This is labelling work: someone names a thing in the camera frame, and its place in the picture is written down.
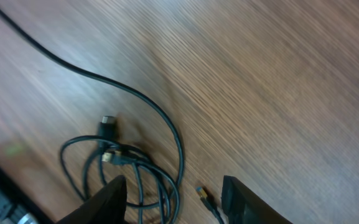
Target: wooden table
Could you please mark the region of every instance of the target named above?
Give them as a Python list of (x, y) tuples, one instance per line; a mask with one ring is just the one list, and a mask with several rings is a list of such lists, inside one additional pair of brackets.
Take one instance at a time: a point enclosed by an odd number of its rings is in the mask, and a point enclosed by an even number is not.
[[(161, 105), (185, 143), (179, 223), (215, 223), (195, 194), (225, 174), (294, 223), (359, 223), (359, 1), (0, 0), (65, 60)], [(0, 20), (0, 166), (53, 219), (81, 201), (58, 164), (67, 139), (119, 116), (127, 142), (176, 175), (163, 120), (137, 98), (52, 63)], [(80, 180), (94, 144), (71, 147)], [(106, 166), (108, 177), (131, 167)], [(101, 187), (95, 168), (91, 189)], [(144, 176), (146, 201), (155, 198)], [(151, 210), (145, 220), (158, 213)], [(126, 218), (135, 221), (137, 211)]]

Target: wire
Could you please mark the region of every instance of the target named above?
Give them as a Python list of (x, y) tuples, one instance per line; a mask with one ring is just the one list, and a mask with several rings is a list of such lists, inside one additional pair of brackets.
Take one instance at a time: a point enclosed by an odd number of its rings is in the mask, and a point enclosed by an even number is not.
[[(179, 169), (178, 169), (178, 175), (176, 180), (174, 181), (165, 171), (163, 171), (160, 167), (156, 166), (155, 164), (151, 163), (151, 162), (145, 162), (145, 161), (137, 161), (135, 163), (135, 166), (138, 166), (139, 168), (142, 168), (146, 171), (152, 172), (152, 174), (154, 174), (156, 181), (158, 183), (158, 192), (159, 195), (161, 196), (161, 193), (163, 194), (163, 197), (165, 198), (166, 201), (166, 207), (167, 207), (167, 211), (166, 211), (166, 216), (164, 216), (164, 207), (161, 206), (161, 201), (163, 198), (160, 197), (160, 202), (156, 202), (150, 205), (143, 205), (140, 201), (139, 205), (135, 205), (135, 204), (131, 204), (131, 203), (127, 203), (128, 206), (133, 207), (133, 208), (139, 208), (139, 209), (148, 209), (148, 208), (154, 208), (157, 206), (160, 206), (160, 210), (161, 213), (163, 213), (162, 215), (162, 221), (164, 221), (165, 218), (169, 218), (170, 217), (170, 198), (172, 198), (173, 196), (175, 196), (175, 208), (174, 208), (174, 214), (172, 216), (172, 218), (170, 219), (169, 223), (173, 223), (175, 222), (178, 212), (179, 212), (179, 205), (180, 205), (180, 200), (179, 200), (179, 192), (178, 192), (178, 186), (180, 185), (182, 178), (183, 178), (183, 174), (184, 174), (184, 152), (183, 152), (183, 144), (182, 141), (180, 139), (180, 135), (178, 130), (176, 129), (176, 127), (174, 126), (173, 122), (171, 121), (171, 119), (168, 117), (168, 115), (164, 112), (163, 109), (160, 108), (159, 105), (157, 105), (155, 102), (153, 102), (149, 97), (147, 97), (146, 95), (144, 95), (143, 93), (135, 90), (134, 88), (131, 88), (130, 86), (127, 86), (123, 83), (117, 82), (115, 80), (112, 80), (110, 78), (95, 74), (93, 72), (89, 72), (87, 70), (84, 70), (80, 67), (77, 67), (73, 64), (70, 64), (68, 62), (66, 62), (65, 60), (61, 59), (60, 57), (56, 56), (55, 54), (53, 54), (52, 52), (50, 52), (49, 50), (47, 50), (45, 47), (43, 47), (40, 43), (38, 43), (35, 39), (33, 39), (29, 34), (27, 34), (23, 29), (21, 29), (19, 27), (19, 25), (17, 25), (7, 14), (5, 14), (1, 9), (0, 9), (0, 17), (7, 23), (9, 24), (12, 29), (14, 31), (16, 31), (28, 44), (30, 44), (31, 46), (33, 46), (33, 48), (35, 48), (36, 50), (38, 50), (40, 53), (44, 54), (46, 57), (48, 57), (49, 59), (51, 59), (53, 62), (63, 66), (64, 68), (75, 72), (79, 75), (82, 75), (84, 77), (87, 78), (91, 78), (109, 85), (112, 85), (116, 88), (119, 88), (121, 90), (124, 90), (136, 97), (138, 97), (139, 99), (141, 99), (142, 101), (144, 101), (145, 103), (147, 103), (149, 106), (151, 106), (160, 116), (161, 118), (166, 122), (166, 124), (168, 125), (168, 127), (170, 128), (173, 136), (174, 136), (174, 140), (175, 143), (177, 145), (178, 148), (178, 153), (179, 153)], [(65, 144), (63, 144), (63, 146), (60, 149), (60, 163), (62, 165), (62, 169), (63, 169), (63, 173), (67, 176), (67, 179), (69, 181), (69, 183), (72, 185), (72, 187), (74, 188), (74, 191), (77, 193), (77, 195), (82, 199), (82, 200), (86, 200), (86, 198), (88, 198), (90, 196), (89, 194), (89, 189), (88, 189), (88, 185), (84, 185), (84, 193), (81, 193), (81, 191), (78, 189), (78, 187), (76, 187), (73, 179), (71, 178), (70, 174), (68, 173), (67, 168), (65, 167), (65, 163), (64, 163), (64, 159), (63, 159), (63, 153), (64, 150), (71, 144), (76, 143), (76, 142), (80, 142), (80, 141), (103, 141), (103, 142), (107, 142), (108, 144), (112, 145), (113, 147), (120, 147), (122, 145), (120, 145), (118, 142), (114, 142), (114, 141), (110, 141), (108, 139), (103, 139), (99, 136), (80, 136), (77, 138), (73, 138), (69, 141), (67, 141)], [(101, 153), (97, 153), (95, 152), (95, 154), (92, 154), (92, 159), (91, 157), (87, 159), (86, 164), (84, 166), (83, 169), (83, 175), (82, 175), (82, 179), (83, 179), (83, 183), (86, 183), (86, 179), (88, 177), (87, 175), (87, 170), (89, 169), (89, 166), (92, 162), (92, 160), (97, 157), (97, 155), (99, 155), (101, 157)], [(101, 158), (100, 158), (100, 177), (101, 177), (101, 181), (105, 184), (105, 177), (103, 174), (103, 168), (102, 168), (102, 164), (101, 164)], [(167, 193), (166, 189), (164, 188), (164, 184), (161, 182), (161, 179), (159, 179), (159, 176), (165, 178), (168, 183), (170, 183), (172, 190), (170, 191), (170, 193)]]

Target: brown wood tabletop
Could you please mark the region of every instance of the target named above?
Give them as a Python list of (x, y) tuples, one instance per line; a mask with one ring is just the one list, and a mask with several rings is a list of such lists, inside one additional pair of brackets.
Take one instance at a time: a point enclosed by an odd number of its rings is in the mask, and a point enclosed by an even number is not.
[[(195, 186), (219, 198), (234, 175), (293, 223), (359, 223), (359, 0), (0, 0), (70, 63), (140, 90), (180, 129), (178, 223), (216, 223)], [(176, 176), (159, 115), (117, 88), (51, 62), (0, 20), (0, 166), (53, 220), (81, 205), (60, 145), (118, 116), (125, 141)], [(79, 183), (93, 143), (66, 153)], [(132, 168), (106, 165), (111, 179)], [(145, 173), (146, 202), (156, 199)], [(92, 192), (101, 184), (95, 166)], [(156, 219), (158, 209), (145, 212)], [(135, 222), (138, 211), (128, 208)]]

